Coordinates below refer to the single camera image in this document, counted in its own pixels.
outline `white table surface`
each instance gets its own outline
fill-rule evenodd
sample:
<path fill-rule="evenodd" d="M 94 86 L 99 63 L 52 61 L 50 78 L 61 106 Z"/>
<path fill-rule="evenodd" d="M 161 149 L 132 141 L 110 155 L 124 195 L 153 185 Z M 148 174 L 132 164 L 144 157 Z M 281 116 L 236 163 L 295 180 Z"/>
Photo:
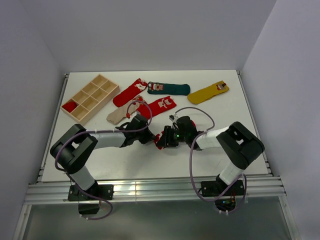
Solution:
<path fill-rule="evenodd" d="M 123 91 L 136 79 L 149 82 L 189 84 L 191 92 L 205 88 L 218 81 L 225 81 L 230 87 L 226 93 L 198 105 L 191 104 L 186 96 L 172 96 L 177 106 L 161 113 L 152 119 L 149 129 L 156 135 L 163 131 L 165 125 L 171 125 L 169 115 L 176 110 L 193 106 L 210 114 L 215 121 L 215 129 L 229 126 L 235 121 L 241 122 L 252 133 L 256 134 L 249 109 L 235 70 L 189 70 L 189 71 L 126 71 L 126 72 L 73 72 L 70 73 L 62 103 L 82 89 L 95 76 L 102 74 L 119 84 Z M 140 95 L 151 103 L 166 95 L 151 95 L 147 90 Z M 108 130 L 115 126 L 106 121 L 109 113 L 117 107 L 112 101 L 107 103 L 84 127 L 88 130 Z M 211 126 L 210 120 L 193 109 L 179 112 L 179 116 L 188 115 L 195 122 L 199 131 Z M 61 110 L 59 111 L 51 146 L 76 122 Z M 86 162 L 92 176 L 97 180 L 134 180 L 155 178 L 180 178 L 189 176 L 189 153 L 186 144 L 178 148 L 158 150 L 154 143 L 142 145 L 136 141 L 125 148 L 106 147 L 94 150 Z M 216 176 L 229 162 L 228 156 L 221 147 L 193 152 L 194 176 Z M 268 174 L 263 156 L 259 156 L 246 170 L 248 175 Z M 68 181 L 68 177 L 54 167 L 54 158 L 48 153 L 45 161 L 43 182 Z"/>

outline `red sock with white design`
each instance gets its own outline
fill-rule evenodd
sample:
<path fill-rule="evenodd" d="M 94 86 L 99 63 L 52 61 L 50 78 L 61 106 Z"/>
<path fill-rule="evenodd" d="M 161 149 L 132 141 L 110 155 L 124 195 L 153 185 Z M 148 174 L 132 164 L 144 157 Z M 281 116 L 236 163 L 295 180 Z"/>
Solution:
<path fill-rule="evenodd" d="M 118 108 L 125 105 L 139 93 L 147 88 L 148 84 L 143 81 L 141 78 L 137 79 L 132 83 L 126 90 L 121 92 L 119 95 L 113 98 L 113 103 Z"/>
<path fill-rule="evenodd" d="M 177 106 L 177 104 L 170 96 L 166 96 L 158 100 L 155 100 L 154 102 L 148 104 L 148 106 L 151 109 L 152 117 L 155 117 L 158 114 L 173 109 L 175 106 Z M 147 108 L 147 106 L 139 106 L 137 111 L 140 112 L 140 114 L 146 117 L 147 119 L 150 118 L 150 111 Z"/>

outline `metal frame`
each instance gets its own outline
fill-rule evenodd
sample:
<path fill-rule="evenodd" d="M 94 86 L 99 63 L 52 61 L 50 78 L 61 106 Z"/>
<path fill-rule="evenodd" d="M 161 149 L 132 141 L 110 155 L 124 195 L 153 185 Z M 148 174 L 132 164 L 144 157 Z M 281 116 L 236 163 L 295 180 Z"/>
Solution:
<path fill-rule="evenodd" d="M 246 92 L 242 83 L 240 72 L 237 71 L 238 78 L 242 87 L 242 91 L 252 118 L 254 129 L 258 138 L 257 125 L 255 123 Z M 63 95 L 66 89 L 69 74 L 65 74 L 64 83 L 58 101 L 58 106 L 55 112 L 53 124 L 50 130 L 50 135 L 45 148 L 39 176 L 36 184 L 28 186 L 21 214 L 15 230 L 13 239 L 20 240 L 24 236 L 27 226 L 29 214 L 32 205 L 51 205 L 51 204 L 78 204 L 79 202 L 68 202 L 68 193 L 70 182 L 42 182 L 42 174 L 46 164 L 46 156 L 49 152 L 52 135 L 56 126 L 56 121 L 59 114 L 59 106 L 62 103 Z M 247 177 L 247 197 L 279 197 L 285 220 L 288 224 L 292 239 L 299 240 L 300 236 L 297 226 L 294 225 L 294 219 L 288 207 L 286 192 L 279 176 L 273 176 L 270 169 L 268 159 L 263 154 L 265 164 L 269 174 L 265 175 L 250 175 Z M 214 176 L 195 177 L 196 186 L 200 188 L 201 181 L 214 180 Z M 168 179 L 148 179 L 148 180 L 108 180 L 98 181 L 99 184 L 113 184 L 114 194 L 112 203 L 120 202 L 150 202 L 150 201 L 178 201 L 178 200 L 196 200 L 198 197 L 190 183 L 190 178 L 168 178 Z M 81 203 L 94 203 L 97 201 L 82 201 Z"/>
<path fill-rule="evenodd" d="M 23 205 L 20 213 L 20 217 L 18 223 L 15 228 L 15 232 L 13 235 L 13 240 L 22 240 L 25 234 L 25 230 L 27 227 L 30 211 L 32 205 Z"/>
<path fill-rule="evenodd" d="M 291 209 L 288 204 L 287 197 L 286 196 L 279 196 L 279 201 L 280 201 L 281 208 L 283 211 L 284 219 L 286 221 L 286 225 L 288 226 L 288 230 L 289 230 L 291 239 L 292 240 L 301 240 L 294 215 L 292 214 Z"/>

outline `sock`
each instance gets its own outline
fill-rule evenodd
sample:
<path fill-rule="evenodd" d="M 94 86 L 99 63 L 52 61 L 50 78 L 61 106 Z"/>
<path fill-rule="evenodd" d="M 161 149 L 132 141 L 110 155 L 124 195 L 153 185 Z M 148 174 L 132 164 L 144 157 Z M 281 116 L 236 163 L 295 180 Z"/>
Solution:
<path fill-rule="evenodd" d="M 200 104 L 207 101 L 218 94 L 223 94 L 229 90 L 229 87 L 224 81 L 218 81 L 211 86 L 190 93 L 187 98 L 192 104 Z"/>
<path fill-rule="evenodd" d="M 169 84 L 152 82 L 148 83 L 148 94 L 169 94 L 169 95 L 184 95 L 190 93 L 190 86 L 188 84 Z"/>
<path fill-rule="evenodd" d="M 164 131 L 158 133 L 156 136 L 155 136 L 155 140 L 154 140 L 154 144 L 156 145 L 157 142 L 159 142 L 160 138 L 162 137 L 162 135 L 164 134 Z M 163 147 L 161 146 L 156 146 L 159 150 L 163 149 Z"/>
<path fill-rule="evenodd" d="M 148 106 L 151 109 L 152 117 L 155 117 L 165 111 L 173 109 L 175 106 L 177 106 L 177 104 L 170 96 L 166 96 L 164 98 L 159 98 L 158 100 L 155 100 L 154 102 L 148 104 Z M 150 112 L 147 106 L 141 107 L 139 109 L 139 112 L 142 116 L 146 117 L 147 119 L 150 119 Z"/>
<path fill-rule="evenodd" d="M 138 78 L 126 90 L 121 92 L 119 95 L 115 96 L 112 101 L 114 105 L 116 105 L 119 108 L 125 105 L 131 99 L 133 99 L 143 90 L 145 90 L 147 86 L 148 84 L 145 81 L 143 81 L 141 78 Z"/>
<path fill-rule="evenodd" d="M 128 106 L 134 100 L 143 101 L 144 99 L 140 95 L 136 96 L 134 99 L 130 100 L 125 105 L 123 105 L 123 106 L 117 108 L 116 110 L 114 110 L 113 112 L 109 113 L 109 115 L 106 117 L 106 120 L 109 123 L 112 123 L 113 125 L 117 125 L 118 123 L 120 123 L 122 119 L 127 117 Z M 135 103 L 131 104 L 131 106 L 129 107 L 128 113 L 129 114 L 134 113 L 139 108 L 139 106 L 140 106 L 139 102 L 135 102 Z"/>
<path fill-rule="evenodd" d="M 68 113 L 71 113 L 77 107 L 77 104 L 74 101 L 67 102 L 62 106 Z"/>

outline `wooden tray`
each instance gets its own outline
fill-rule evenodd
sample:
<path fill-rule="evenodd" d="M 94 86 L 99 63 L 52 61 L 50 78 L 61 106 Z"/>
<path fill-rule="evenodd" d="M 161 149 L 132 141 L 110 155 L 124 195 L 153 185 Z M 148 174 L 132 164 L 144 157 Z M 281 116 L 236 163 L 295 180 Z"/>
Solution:
<path fill-rule="evenodd" d="M 72 112 L 65 110 L 64 104 L 60 108 L 76 122 L 84 125 L 119 92 L 117 84 L 99 74 L 64 103 L 75 102 L 77 107 Z"/>

